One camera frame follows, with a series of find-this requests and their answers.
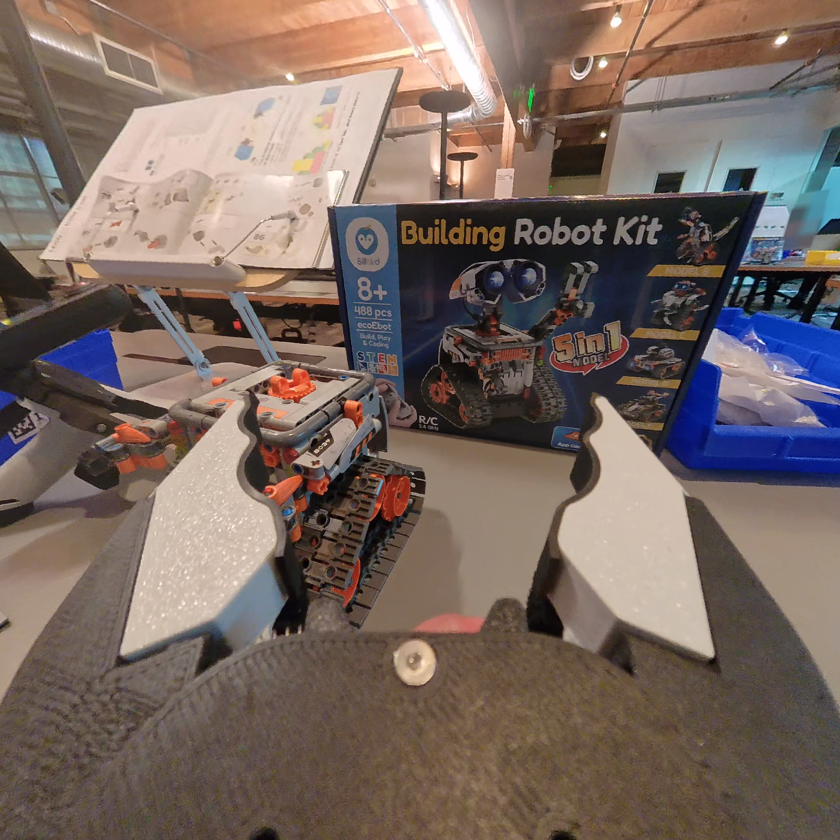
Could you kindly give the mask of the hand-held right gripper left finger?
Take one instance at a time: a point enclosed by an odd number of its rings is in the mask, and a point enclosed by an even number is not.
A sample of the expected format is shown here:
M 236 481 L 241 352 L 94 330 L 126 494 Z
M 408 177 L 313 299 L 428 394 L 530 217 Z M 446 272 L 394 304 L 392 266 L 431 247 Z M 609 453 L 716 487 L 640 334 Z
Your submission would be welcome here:
M 275 565 L 285 526 L 277 505 L 245 476 L 256 451 L 247 409 L 235 400 L 154 493 L 122 636 L 125 659 L 204 634 L 244 648 L 286 601 Z

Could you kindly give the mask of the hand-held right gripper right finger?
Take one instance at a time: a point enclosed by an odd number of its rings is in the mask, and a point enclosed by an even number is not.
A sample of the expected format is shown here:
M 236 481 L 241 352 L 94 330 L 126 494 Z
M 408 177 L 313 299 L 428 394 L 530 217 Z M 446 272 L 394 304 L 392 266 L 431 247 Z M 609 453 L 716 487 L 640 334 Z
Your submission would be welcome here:
M 637 636 L 697 660 L 716 655 L 686 495 L 601 395 L 549 531 L 528 627 L 608 656 Z

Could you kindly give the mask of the grey orange tracked toy robot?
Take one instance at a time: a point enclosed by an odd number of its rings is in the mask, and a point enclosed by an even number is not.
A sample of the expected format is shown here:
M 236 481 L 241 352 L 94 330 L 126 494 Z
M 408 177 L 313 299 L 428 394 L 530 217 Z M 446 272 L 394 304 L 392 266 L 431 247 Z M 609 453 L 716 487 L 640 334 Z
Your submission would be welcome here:
M 420 468 L 384 457 L 384 384 L 284 361 L 212 384 L 160 419 L 118 423 L 83 452 L 76 476 L 109 489 L 142 468 L 163 475 L 253 395 L 265 493 L 280 502 L 310 597 L 337 601 L 360 628 L 420 519 L 426 486 Z

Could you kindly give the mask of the blue plastic bin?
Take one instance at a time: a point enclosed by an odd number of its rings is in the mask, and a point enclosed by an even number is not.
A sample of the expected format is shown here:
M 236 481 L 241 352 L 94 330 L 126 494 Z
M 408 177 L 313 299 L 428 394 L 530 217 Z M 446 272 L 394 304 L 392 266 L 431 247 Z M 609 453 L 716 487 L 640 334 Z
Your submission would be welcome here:
M 717 328 L 739 338 L 753 329 L 769 346 L 804 366 L 813 382 L 839 385 L 839 333 L 738 308 L 723 308 Z M 666 447 L 693 469 L 837 474 L 838 406 L 813 404 L 824 428 L 722 425 L 718 418 L 721 371 L 699 362 Z
M 74 342 L 65 344 L 41 359 L 59 364 L 85 375 L 103 385 L 123 388 L 118 367 L 118 357 L 112 343 L 112 334 L 103 329 L 92 332 Z M 49 417 L 31 411 L 11 431 L 1 436 L 1 463 L 4 464 L 34 439 L 39 431 L 49 425 Z

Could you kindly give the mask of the clear plastic bags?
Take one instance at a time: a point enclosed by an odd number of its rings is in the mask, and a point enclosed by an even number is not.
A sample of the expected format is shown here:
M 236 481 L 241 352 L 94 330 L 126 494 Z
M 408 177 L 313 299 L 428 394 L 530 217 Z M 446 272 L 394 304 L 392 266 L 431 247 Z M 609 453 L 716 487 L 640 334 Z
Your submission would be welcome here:
M 791 357 L 770 352 L 752 329 L 741 339 L 714 329 L 703 360 L 721 372 L 717 423 L 824 427 L 811 403 L 838 407 L 838 389 L 810 379 Z

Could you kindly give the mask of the robot kit box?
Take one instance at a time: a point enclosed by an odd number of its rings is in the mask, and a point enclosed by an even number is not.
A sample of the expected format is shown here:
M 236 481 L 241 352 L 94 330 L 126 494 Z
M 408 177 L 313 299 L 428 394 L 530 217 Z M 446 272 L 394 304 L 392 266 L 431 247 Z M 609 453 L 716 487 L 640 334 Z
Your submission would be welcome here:
M 764 198 L 332 208 L 350 366 L 391 429 L 574 451 L 601 395 L 659 455 Z

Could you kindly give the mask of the white vent grille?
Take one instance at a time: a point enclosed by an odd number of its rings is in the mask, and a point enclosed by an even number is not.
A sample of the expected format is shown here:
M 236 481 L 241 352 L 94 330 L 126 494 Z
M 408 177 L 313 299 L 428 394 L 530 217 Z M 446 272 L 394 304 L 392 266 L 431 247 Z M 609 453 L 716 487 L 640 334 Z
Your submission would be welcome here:
M 162 94 L 160 72 L 153 58 L 124 47 L 100 34 L 92 34 L 107 76 L 146 91 Z

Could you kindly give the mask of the wooden work table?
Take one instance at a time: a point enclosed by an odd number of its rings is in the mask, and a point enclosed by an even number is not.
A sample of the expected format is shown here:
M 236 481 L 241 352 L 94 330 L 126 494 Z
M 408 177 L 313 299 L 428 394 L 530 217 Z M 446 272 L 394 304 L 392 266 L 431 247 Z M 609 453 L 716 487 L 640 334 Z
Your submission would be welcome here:
M 829 280 L 838 280 L 838 260 L 807 264 L 802 259 L 782 260 L 773 264 L 745 264 L 736 271 L 725 306 L 752 314 L 770 312 L 776 298 L 797 305 L 797 318 L 813 323 L 829 289 Z

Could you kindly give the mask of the black round tall table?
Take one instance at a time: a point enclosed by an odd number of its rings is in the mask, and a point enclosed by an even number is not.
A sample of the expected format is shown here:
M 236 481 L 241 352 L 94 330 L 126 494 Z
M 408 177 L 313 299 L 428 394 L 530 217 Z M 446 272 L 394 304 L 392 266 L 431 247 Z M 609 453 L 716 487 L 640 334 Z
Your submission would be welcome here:
M 424 93 L 418 99 L 418 104 L 423 110 L 440 116 L 438 200 L 444 201 L 447 185 L 448 115 L 465 110 L 469 113 L 472 99 L 462 91 L 440 89 Z
M 465 193 L 465 168 L 466 163 L 475 161 L 478 158 L 478 153 L 471 150 L 459 150 L 448 154 L 447 159 L 453 163 L 457 163 L 458 170 L 458 199 L 462 200 Z

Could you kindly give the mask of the silver ventilation duct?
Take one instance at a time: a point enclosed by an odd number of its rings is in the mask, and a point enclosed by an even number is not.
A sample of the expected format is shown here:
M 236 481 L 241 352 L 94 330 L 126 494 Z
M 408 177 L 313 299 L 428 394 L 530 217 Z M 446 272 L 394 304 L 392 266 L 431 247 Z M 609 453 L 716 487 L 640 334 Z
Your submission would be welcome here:
M 419 5 L 437 31 L 451 63 L 472 98 L 472 105 L 451 112 L 448 115 L 449 121 L 476 123 L 492 117 L 497 108 L 497 94 L 466 33 L 465 25 L 461 23 L 457 9 L 449 1 L 420 1 Z

